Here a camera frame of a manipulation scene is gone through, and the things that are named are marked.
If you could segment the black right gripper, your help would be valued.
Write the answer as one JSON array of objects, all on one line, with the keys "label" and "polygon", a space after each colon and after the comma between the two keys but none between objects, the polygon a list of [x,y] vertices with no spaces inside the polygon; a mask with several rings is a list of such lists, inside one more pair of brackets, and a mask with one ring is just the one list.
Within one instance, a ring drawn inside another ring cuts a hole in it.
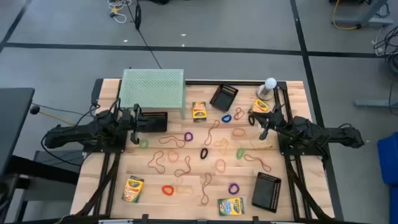
[{"label": "black right gripper", "polygon": [[259,139],[262,141],[267,137],[269,129],[278,131],[285,125],[284,115],[280,110],[268,113],[252,112],[249,116],[249,124],[251,126],[254,126],[256,121],[261,125],[263,132],[259,136]]}]

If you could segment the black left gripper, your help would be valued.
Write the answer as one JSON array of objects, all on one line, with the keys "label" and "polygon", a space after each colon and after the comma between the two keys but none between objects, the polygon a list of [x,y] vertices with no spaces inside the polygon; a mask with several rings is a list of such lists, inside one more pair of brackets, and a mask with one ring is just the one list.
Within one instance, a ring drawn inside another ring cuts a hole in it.
[{"label": "black left gripper", "polygon": [[[134,144],[139,144],[140,139],[137,137],[137,119],[139,112],[141,111],[141,107],[138,104],[133,106],[134,115],[131,114],[131,110],[128,108],[124,108],[122,110],[121,118],[119,119],[120,129],[122,131],[132,131],[130,140]],[[154,122],[157,119],[156,114],[140,114],[139,121],[140,122]],[[139,130],[156,130],[157,126],[155,123],[140,123]]]}]

